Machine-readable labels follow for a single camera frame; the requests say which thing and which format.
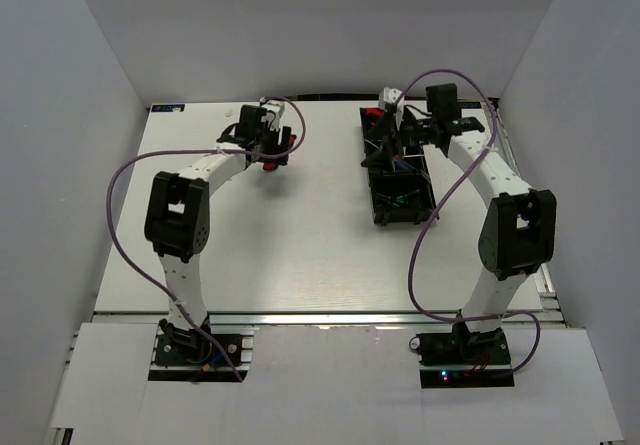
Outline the blue handled screwdriver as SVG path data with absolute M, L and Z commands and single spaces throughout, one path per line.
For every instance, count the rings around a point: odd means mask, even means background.
M 364 140 L 365 157 L 368 154 L 372 153 L 374 150 L 376 150 L 381 142 L 382 141 L 373 142 L 371 140 L 365 139 Z M 420 165 L 421 165 L 420 159 L 422 158 L 422 155 L 404 155 L 404 156 L 401 156 L 400 152 L 398 151 L 398 149 L 397 149 L 397 147 L 395 145 L 390 144 L 390 143 L 389 143 L 389 145 L 390 145 L 390 148 L 392 150 L 392 155 L 393 155 L 393 161 L 392 161 L 393 169 L 392 170 L 380 170 L 380 171 L 393 173 L 396 170 L 413 171 L 413 170 L 418 170 L 420 168 Z

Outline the green black precision screwdriver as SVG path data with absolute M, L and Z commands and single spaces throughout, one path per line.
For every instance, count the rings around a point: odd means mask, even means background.
M 417 206 L 419 206 L 422 203 L 421 191 L 419 189 L 393 197 L 395 197 L 397 201 L 401 203 L 400 208 L 414 206 L 415 203 Z

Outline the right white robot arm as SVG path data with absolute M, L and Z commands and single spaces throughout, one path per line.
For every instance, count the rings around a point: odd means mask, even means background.
M 478 237 L 483 264 L 476 286 L 454 318 L 466 329 L 453 336 L 451 349 L 461 362 L 484 356 L 484 335 L 495 333 L 520 286 L 553 256 L 557 200 L 549 190 L 535 190 L 494 150 L 497 133 L 487 132 L 475 117 L 465 117 L 453 83 L 427 91 L 426 119 L 408 122 L 401 90 L 386 87 L 379 94 L 381 113 L 369 137 L 379 148 L 362 162 L 371 168 L 394 148 L 432 145 L 463 172 L 482 198 L 487 214 Z

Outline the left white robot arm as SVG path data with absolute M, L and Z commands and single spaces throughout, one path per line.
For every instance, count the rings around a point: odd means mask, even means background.
M 165 332 L 184 332 L 177 352 L 199 364 L 211 352 L 211 339 L 196 327 L 207 326 L 200 259 L 210 236 L 210 198 L 255 162 L 268 169 L 287 164 L 296 136 L 280 119 L 284 105 L 274 100 L 244 105 L 237 123 L 218 138 L 220 147 L 178 172 L 158 172 L 152 181 L 144 235 L 159 257 L 169 299 Z

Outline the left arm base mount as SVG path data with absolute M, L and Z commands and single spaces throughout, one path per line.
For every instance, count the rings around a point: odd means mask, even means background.
M 195 330 L 181 330 L 162 319 L 158 324 L 148 380 L 151 382 L 239 383 L 252 361 L 254 332 L 241 329 L 211 330 L 203 324 L 222 347 L 229 360 Z

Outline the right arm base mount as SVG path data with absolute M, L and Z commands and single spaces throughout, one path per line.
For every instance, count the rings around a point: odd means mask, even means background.
M 419 359 L 422 389 L 510 388 L 515 386 L 502 328 L 471 333 L 462 324 L 450 332 L 420 333 L 408 343 Z

